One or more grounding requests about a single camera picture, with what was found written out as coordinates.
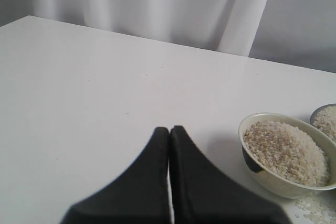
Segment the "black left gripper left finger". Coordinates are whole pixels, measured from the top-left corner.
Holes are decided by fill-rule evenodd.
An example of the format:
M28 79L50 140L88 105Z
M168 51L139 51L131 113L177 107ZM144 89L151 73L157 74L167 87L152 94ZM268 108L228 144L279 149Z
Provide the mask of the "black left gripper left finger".
M170 223L170 133L153 131L137 159L113 182L72 205L62 223Z

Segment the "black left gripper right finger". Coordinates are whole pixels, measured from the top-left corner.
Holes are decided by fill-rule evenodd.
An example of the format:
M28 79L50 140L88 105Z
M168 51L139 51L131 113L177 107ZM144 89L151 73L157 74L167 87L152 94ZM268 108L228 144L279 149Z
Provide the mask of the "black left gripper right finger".
M169 172L175 223L290 223L283 209L221 172L182 126L170 132Z

